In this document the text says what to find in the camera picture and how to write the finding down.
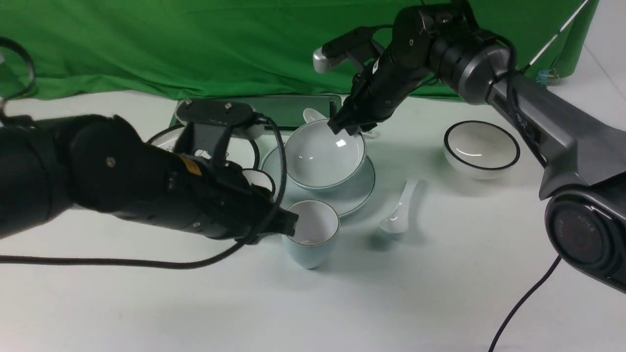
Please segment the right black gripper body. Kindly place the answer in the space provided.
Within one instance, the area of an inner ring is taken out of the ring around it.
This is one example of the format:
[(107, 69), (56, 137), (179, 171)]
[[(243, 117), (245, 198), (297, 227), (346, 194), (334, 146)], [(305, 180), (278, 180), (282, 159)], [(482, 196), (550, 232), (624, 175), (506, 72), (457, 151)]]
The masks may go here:
[(430, 73), (426, 49), (401, 53), (399, 47), (389, 46), (362, 74), (344, 103), (342, 113), (361, 113), (362, 130), (371, 130), (389, 119)]

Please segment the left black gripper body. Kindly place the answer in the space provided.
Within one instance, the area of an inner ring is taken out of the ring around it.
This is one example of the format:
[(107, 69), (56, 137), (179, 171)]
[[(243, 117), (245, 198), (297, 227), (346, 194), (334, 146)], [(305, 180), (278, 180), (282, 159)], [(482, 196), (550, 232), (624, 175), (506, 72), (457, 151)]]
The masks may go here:
[(201, 213), (201, 233), (210, 239), (233, 239), (236, 242), (260, 242), (270, 234), (279, 234), (277, 199), (269, 198), (260, 188), (250, 185), (243, 168), (228, 160), (212, 160), (190, 154), (178, 154), (190, 173), (190, 180), (176, 176), (170, 187), (185, 191), (185, 198)]

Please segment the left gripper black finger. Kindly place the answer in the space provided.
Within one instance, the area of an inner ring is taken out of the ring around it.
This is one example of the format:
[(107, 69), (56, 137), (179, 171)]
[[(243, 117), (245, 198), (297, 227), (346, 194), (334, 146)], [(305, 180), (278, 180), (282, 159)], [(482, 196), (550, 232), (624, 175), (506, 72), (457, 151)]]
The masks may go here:
[(279, 233), (293, 238), (296, 233), (299, 215), (289, 211), (279, 212)]

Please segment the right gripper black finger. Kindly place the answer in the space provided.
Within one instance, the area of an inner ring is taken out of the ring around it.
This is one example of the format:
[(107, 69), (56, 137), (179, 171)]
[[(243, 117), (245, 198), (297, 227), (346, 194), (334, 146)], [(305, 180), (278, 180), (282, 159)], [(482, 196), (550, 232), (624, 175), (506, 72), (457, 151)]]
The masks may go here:
[(327, 122), (327, 126), (334, 134), (346, 132), (352, 136), (362, 133), (363, 117), (361, 113), (338, 113)]

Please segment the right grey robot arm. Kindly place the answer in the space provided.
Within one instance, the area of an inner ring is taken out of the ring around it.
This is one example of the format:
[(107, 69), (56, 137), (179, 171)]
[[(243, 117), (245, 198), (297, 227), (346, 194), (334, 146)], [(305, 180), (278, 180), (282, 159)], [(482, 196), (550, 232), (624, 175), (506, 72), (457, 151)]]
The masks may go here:
[(338, 133), (369, 131), (432, 75), (465, 102), (487, 104), (509, 122), (543, 167), (539, 198), (545, 227), (561, 258), (593, 279), (625, 291), (625, 132), (548, 91), (516, 68), (507, 39), (478, 26), (469, 2), (401, 9), (392, 40), (358, 58), (375, 27), (326, 43), (332, 63), (358, 68), (343, 107), (329, 120)]

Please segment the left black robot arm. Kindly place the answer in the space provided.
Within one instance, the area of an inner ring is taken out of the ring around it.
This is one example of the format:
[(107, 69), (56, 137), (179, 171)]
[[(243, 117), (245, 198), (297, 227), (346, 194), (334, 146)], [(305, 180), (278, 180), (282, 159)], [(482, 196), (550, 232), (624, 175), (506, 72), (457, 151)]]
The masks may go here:
[(292, 236), (298, 215), (253, 186), (233, 162), (143, 142), (127, 120), (97, 114), (1, 128), (1, 236), (69, 209), (216, 240)]

